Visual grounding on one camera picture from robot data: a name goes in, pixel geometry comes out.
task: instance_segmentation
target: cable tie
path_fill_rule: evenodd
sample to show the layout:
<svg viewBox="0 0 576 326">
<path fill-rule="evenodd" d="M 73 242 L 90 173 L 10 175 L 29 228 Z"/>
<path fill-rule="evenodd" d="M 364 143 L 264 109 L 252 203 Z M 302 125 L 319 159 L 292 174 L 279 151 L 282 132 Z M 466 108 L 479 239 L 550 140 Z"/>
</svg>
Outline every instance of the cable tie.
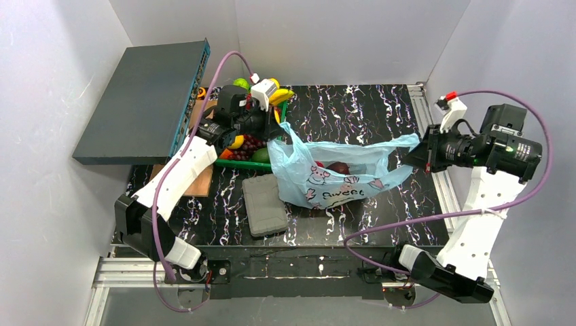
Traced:
<svg viewBox="0 0 576 326">
<path fill-rule="evenodd" d="M 497 217 L 500 217 L 503 221 L 506 220 L 506 216 L 504 216 L 503 214 L 501 214 L 499 211 L 496 212 L 496 211 L 494 211 L 493 209 L 489 209 L 488 207 L 482 208 L 481 211 L 482 211 L 482 214 L 483 214 L 483 215 L 486 214 L 486 213 L 491 213 L 491 214 L 493 214 L 493 215 L 496 215 Z"/>
</svg>

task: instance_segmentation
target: banana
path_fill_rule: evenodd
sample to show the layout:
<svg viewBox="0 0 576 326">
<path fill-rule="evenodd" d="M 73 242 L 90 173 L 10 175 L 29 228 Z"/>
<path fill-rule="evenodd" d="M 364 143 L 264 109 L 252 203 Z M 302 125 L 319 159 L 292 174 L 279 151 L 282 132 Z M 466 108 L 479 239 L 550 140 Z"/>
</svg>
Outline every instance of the banana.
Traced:
<svg viewBox="0 0 576 326">
<path fill-rule="evenodd" d="M 274 94 L 272 94 L 272 96 L 269 98 L 269 102 L 271 105 L 278 105 L 288 98 L 291 98 L 292 96 L 294 96 L 294 92 L 286 88 L 280 88 L 274 92 Z"/>
<path fill-rule="evenodd" d="M 276 80 L 276 78 L 268 78 L 268 79 L 274 82 L 274 85 L 276 85 L 276 88 L 280 89 L 280 83 L 278 83 L 278 80 Z"/>
</svg>

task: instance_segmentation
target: yellow fruit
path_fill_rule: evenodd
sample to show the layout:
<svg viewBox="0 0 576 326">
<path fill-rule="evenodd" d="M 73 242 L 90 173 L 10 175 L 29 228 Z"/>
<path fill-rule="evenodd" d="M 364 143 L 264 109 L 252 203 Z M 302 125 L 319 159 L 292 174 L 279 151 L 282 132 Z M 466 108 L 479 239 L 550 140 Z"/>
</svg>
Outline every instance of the yellow fruit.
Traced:
<svg viewBox="0 0 576 326">
<path fill-rule="evenodd" d="M 197 100 L 203 100 L 206 96 L 206 88 L 200 87 L 198 90 L 198 95 L 196 96 Z"/>
<path fill-rule="evenodd" d="M 276 88 L 280 89 L 280 83 L 276 80 L 276 78 L 268 78 L 269 80 L 273 81 L 276 84 Z"/>
<path fill-rule="evenodd" d="M 276 118 L 276 122 L 278 122 L 278 124 L 280 124 L 280 115 L 278 114 L 278 111 L 274 110 L 274 117 Z"/>
<path fill-rule="evenodd" d="M 285 100 L 291 98 L 292 96 L 294 96 L 294 92 L 286 88 L 281 88 L 276 92 L 274 92 L 274 94 L 272 94 L 272 96 L 269 99 L 269 102 L 271 105 L 278 105 L 284 102 Z"/>
<path fill-rule="evenodd" d="M 238 148 L 242 147 L 243 143 L 244 143 L 244 135 L 242 135 L 242 134 L 238 135 L 234 139 L 233 144 L 228 146 L 228 149 L 238 149 Z"/>
</svg>

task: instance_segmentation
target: lemon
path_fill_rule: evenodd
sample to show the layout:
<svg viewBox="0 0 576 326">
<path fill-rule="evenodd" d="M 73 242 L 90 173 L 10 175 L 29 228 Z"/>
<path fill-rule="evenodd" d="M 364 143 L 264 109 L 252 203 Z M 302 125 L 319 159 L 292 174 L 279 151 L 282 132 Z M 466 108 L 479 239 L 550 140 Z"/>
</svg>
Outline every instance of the lemon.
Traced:
<svg viewBox="0 0 576 326">
<path fill-rule="evenodd" d="M 238 148 L 242 147 L 243 143 L 244 143 L 244 135 L 240 134 L 240 135 L 236 136 L 233 144 L 228 146 L 228 149 L 238 149 Z"/>
</svg>

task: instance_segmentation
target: gray floor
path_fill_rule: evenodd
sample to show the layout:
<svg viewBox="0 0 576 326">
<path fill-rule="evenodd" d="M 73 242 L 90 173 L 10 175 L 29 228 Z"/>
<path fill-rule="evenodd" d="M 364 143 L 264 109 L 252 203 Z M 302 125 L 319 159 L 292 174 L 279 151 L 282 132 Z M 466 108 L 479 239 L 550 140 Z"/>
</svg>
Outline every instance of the gray floor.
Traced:
<svg viewBox="0 0 576 326">
<path fill-rule="evenodd" d="M 167 301 L 177 304 L 176 289 L 162 289 Z M 419 289 L 416 302 L 432 293 Z M 200 291 L 189 295 L 192 304 Z M 488 304 L 464 305 L 445 297 L 402 312 L 386 302 L 353 297 L 242 298 L 212 300 L 196 312 L 177 313 L 165 308 L 153 288 L 112 288 L 101 325 L 496 325 Z"/>
</svg>

